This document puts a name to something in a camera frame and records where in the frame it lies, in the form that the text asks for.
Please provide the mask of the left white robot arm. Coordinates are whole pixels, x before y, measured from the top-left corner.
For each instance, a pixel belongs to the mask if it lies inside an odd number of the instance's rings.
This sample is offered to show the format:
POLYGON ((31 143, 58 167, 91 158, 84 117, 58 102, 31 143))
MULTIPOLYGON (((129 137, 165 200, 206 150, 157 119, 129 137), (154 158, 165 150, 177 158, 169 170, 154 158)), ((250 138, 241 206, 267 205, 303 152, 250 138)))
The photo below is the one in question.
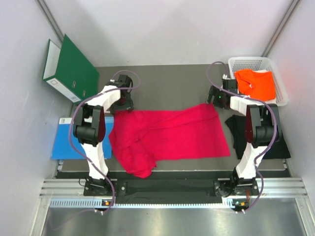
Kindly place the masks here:
POLYGON ((105 164, 102 142, 105 138, 105 112, 134 109, 131 98, 133 80, 128 75, 119 75, 118 79, 108 82, 103 90, 77 108, 72 122, 73 136, 83 147, 89 165, 89 177, 85 189, 88 194, 106 195, 112 184, 108 179, 108 167, 105 164))

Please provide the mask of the pink red t shirt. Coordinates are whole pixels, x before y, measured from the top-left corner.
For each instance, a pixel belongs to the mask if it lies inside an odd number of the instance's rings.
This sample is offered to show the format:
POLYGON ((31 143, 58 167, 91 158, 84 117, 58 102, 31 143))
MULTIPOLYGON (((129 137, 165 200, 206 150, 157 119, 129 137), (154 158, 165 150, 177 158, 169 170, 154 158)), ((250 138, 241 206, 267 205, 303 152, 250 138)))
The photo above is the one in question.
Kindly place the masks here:
POLYGON ((147 178, 158 161, 230 155, 212 104, 180 111, 121 111, 109 134, 112 152, 128 174, 147 178))

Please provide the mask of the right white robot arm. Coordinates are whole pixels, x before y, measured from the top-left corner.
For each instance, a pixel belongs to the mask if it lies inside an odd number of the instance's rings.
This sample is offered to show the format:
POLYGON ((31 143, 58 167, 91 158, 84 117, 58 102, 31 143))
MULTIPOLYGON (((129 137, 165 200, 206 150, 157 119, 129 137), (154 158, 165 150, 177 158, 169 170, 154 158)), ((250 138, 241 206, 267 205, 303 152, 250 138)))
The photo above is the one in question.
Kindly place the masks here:
POLYGON ((246 148, 240 163, 232 172, 229 183, 230 190, 240 195, 253 187, 256 169, 261 159, 273 143, 282 137, 279 109, 275 103, 266 103, 240 95, 237 81, 225 74, 221 87, 214 85, 213 82, 211 84, 208 103, 218 108, 232 109, 246 118, 244 128, 246 148))

